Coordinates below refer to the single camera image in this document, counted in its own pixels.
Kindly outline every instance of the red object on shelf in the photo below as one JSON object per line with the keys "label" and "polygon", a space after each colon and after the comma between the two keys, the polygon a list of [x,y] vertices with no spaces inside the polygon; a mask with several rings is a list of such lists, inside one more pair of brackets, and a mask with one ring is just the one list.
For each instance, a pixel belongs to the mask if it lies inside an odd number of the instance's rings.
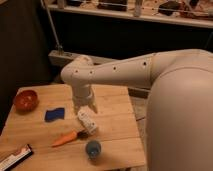
{"label": "red object on shelf", "polygon": [[13,104],[19,111],[31,111],[38,105],[38,96],[34,90],[24,90],[17,94]]}

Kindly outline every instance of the blue napkin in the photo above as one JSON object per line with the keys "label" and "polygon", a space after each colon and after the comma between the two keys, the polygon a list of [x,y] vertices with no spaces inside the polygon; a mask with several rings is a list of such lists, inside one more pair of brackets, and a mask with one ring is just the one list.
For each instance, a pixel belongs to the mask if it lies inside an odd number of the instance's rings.
{"label": "blue napkin", "polygon": [[45,114],[45,122],[52,122],[56,119],[64,119],[64,108],[59,107],[54,110],[47,110]]}

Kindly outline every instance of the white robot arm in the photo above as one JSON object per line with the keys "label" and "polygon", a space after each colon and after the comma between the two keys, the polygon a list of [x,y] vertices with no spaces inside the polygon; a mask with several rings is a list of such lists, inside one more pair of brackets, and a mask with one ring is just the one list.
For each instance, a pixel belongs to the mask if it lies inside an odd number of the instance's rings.
{"label": "white robot arm", "polygon": [[61,73],[76,110],[94,107],[91,84],[151,88],[147,106],[150,171],[213,170],[213,54],[204,50],[153,53],[93,65],[85,55]]}

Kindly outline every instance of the wooden tabletop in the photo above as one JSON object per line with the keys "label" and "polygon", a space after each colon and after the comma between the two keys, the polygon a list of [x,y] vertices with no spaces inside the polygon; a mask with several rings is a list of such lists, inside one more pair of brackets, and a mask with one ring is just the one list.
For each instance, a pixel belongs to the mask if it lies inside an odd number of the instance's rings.
{"label": "wooden tabletop", "polygon": [[[0,137],[0,160],[24,144],[30,144],[34,154],[14,170],[89,171],[112,170],[141,166],[145,155],[135,115],[126,87],[94,85],[98,113],[93,120],[99,132],[87,140],[76,140],[63,146],[51,145],[61,134],[83,127],[73,111],[72,92],[64,84],[20,88],[37,92],[39,105],[27,114],[19,114],[12,106]],[[44,121],[46,110],[65,108],[65,119]],[[85,153],[85,144],[100,141],[102,152],[95,162]]]}

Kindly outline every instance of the dark background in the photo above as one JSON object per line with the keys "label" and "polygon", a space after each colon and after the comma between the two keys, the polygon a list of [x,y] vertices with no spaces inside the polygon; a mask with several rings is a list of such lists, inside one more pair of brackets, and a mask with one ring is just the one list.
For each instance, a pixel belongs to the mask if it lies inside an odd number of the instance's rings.
{"label": "dark background", "polygon": [[[65,51],[125,59],[150,52],[199,48],[213,51],[212,29],[53,12]],[[21,86],[50,83],[55,41],[39,0],[0,5],[0,130]]]}

